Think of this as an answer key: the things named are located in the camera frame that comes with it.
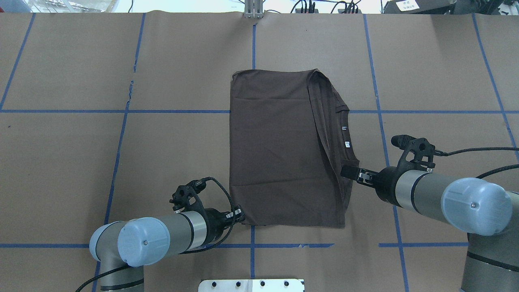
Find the black band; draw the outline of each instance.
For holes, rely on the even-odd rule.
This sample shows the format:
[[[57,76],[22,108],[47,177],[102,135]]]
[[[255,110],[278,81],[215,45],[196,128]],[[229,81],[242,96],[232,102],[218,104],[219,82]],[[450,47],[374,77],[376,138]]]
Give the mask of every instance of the black band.
[[[141,285],[142,283],[144,283],[144,278],[142,278],[138,281],[135,281],[135,282],[121,284],[121,285],[101,286],[101,291],[121,290],[121,289],[125,289],[125,288],[131,288],[131,287],[134,287],[137,285]]]
[[[182,213],[179,213],[179,214],[184,216],[184,218],[186,218],[187,222],[189,222],[189,227],[191,227],[191,242],[187,246],[187,249],[190,249],[191,248],[191,244],[193,244],[193,240],[195,239],[195,229],[193,228],[193,223],[191,222],[191,220],[186,215],[184,215]]]
[[[503,268],[503,269],[507,269],[507,270],[519,273],[519,267],[517,267],[517,266],[511,265],[511,264],[507,264],[507,263],[504,263],[504,262],[500,262],[500,261],[496,261],[496,260],[492,260],[492,259],[489,259],[489,258],[485,258],[485,257],[482,257],[480,255],[473,254],[470,251],[467,252],[467,257],[473,258],[473,259],[478,260],[478,261],[482,261],[484,263],[491,264],[491,265],[496,266],[496,267],[500,267],[500,268]]]
[[[420,181],[420,179],[422,179],[422,177],[429,175],[429,174],[431,174],[431,173],[427,172],[427,173],[421,175],[420,177],[418,177],[418,179],[415,180],[413,187],[411,188],[411,204],[413,204],[413,208],[420,215],[422,215],[422,213],[420,213],[420,211],[418,211],[418,209],[416,208],[416,205],[415,205],[415,189],[416,189],[416,185],[418,185],[418,182]]]

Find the blue joint cap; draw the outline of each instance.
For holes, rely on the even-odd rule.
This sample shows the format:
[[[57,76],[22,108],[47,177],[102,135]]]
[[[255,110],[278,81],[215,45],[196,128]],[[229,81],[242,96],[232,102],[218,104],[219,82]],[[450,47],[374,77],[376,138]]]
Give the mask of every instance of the blue joint cap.
[[[441,204],[450,224],[483,236],[500,233],[512,218],[512,200],[507,192],[478,178],[462,178],[449,184]]]
[[[157,218],[144,217],[126,223],[119,232],[117,249],[125,263],[140,267],[161,260],[168,252],[170,243],[166,225]]]
[[[90,238],[90,244],[88,245],[88,249],[90,250],[90,254],[92,255],[92,257],[96,261],[101,261],[99,259],[99,257],[97,256],[97,253],[95,252],[95,248],[97,247],[97,241],[99,240],[99,237],[101,237],[101,234],[103,233],[103,231],[105,231],[110,225],[117,223],[117,222],[122,222],[122,221],[115,221],[110,224],[103,225],[103,226],[97,228],[97,230],[94,231],[94,234],[92,234],[92,237]]]

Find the white bracket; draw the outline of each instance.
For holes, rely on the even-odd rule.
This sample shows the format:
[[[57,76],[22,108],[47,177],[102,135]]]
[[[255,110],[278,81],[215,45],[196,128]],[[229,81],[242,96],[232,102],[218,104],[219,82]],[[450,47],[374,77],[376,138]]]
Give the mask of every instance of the white bracket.
[[[263,18],[263,0],[244,0],[245,18]]]
[[[253,279],[253,280],[205,280],[198,292],[304,292],[305,280],[301,279]]]

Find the white sticker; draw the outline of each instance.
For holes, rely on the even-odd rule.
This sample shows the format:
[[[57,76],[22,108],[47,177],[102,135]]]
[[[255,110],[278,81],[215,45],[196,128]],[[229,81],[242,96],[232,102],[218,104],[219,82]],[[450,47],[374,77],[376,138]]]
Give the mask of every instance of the white sticker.
[[[397,2],[397,6],[398,6],[398,9],[400,9],[400,11],[410,11],[410,10],[420,9],[420,7],[418,6],[418,4],[416,3],[415,0],[400,1],[400,2]]]

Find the folded garment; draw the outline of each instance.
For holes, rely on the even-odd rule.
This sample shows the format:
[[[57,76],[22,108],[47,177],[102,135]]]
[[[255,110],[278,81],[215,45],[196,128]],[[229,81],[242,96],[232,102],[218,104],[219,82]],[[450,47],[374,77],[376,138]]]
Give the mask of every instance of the folded garment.
[[[317,69],[247,70],[230,93],[230,194],[251,225],[342,228],[358,166],[349,109]]]

